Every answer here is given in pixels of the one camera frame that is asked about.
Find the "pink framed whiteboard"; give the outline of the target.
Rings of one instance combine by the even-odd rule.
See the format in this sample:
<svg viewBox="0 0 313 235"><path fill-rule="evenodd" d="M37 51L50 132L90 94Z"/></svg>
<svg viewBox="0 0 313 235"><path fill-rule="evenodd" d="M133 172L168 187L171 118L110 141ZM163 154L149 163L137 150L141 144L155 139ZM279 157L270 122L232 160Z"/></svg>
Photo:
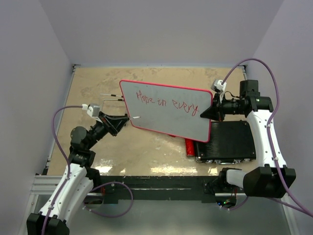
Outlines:
<svg viewBox="0 0 313 235"><path fill-rule="evenodd" d="M150 82L119 82L133 127L208 142L211 121L200 114L212 104L209 90Z"/></svg>

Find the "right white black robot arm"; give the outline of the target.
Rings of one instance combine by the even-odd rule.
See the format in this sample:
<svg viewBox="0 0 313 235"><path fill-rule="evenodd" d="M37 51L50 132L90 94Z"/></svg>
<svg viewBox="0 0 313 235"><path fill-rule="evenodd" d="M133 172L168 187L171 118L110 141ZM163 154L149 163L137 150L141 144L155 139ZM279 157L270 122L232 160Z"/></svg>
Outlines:
<svg viewBox="0 0 313 235"><path fill-rule="evenodd" d="M246 173L240 169L223 168L219 173L218 187L230 192L235 186L249 197L282 198L296 178L288 168L279 148L274 129L274 108L269 97L261 96L257 80L240 82L238 99L225 98L226 83L215 80L212 105L200 116L223 121L225 115L244 115L250 125L258 166Z"/></svg>

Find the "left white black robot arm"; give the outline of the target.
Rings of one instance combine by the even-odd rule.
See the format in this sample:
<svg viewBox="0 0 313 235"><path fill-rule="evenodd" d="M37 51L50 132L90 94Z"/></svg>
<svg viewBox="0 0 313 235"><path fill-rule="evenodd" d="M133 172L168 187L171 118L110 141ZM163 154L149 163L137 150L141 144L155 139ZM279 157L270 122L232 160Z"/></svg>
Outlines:
<svg viewBox="0 0 313 235"><path fill-rule="evenodd" d="M92 168L95 152L91 150L106 134L116 136L129 121L127 115L111 116L100 112L89 130L73 128L67 166L63 176L38 213L26 221L29 235L68 235L74 215L89 192L101 186L100 172Z"/></svg>

